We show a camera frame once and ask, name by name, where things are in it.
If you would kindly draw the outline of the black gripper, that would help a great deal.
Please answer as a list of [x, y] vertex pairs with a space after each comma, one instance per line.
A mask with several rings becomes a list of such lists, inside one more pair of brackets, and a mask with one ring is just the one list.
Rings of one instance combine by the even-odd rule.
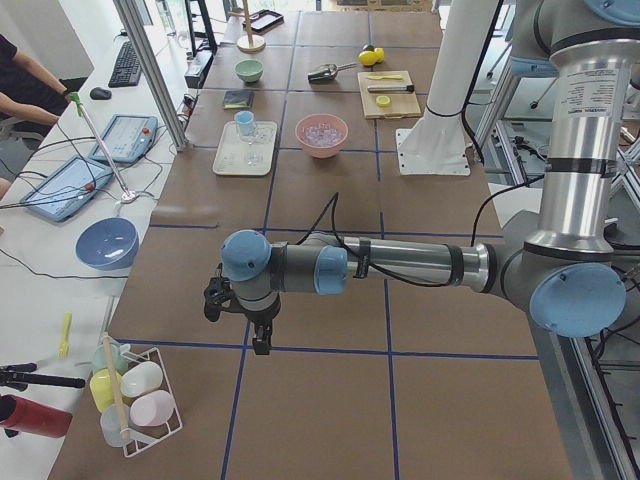
[[278, 313], [278, 307], [269, 307], [261, 311], [248, 311], [246, 313], [247, 319], [254, 326], [253, 350], [256, 355], [271, 353], [273, 321]]

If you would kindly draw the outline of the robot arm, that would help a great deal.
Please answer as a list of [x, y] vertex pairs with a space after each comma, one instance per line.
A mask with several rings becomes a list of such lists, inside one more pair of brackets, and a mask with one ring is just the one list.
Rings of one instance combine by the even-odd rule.
[[[399, 177], [381, 185], [394, 233], [443, 236], [479, 218], [471, 207], [472, 183], [461, 177], [461, 128], [472, 64], [488, 44], [498, 8], [495, 1], [452, 5], [426, 111], [400, 134]], [[513, 72], [558, 79], [539, 210], [517, 213], [499, 245], [368, 239], [335, 229], [311, 230], [289, 244], [242, 230], [222, 245], [222, 262], [205, 291], [206, 317], [246, 316], [254, 326], [254, 350], [266, 354], [282, 293], [339, 294], [349, 279], [380, 275], [501, 297], [560, 336], [601, 332], [619, 319], [627, 300], [604, 228], [625, 95], [638, 59], [635, 1], [519, 2]]]

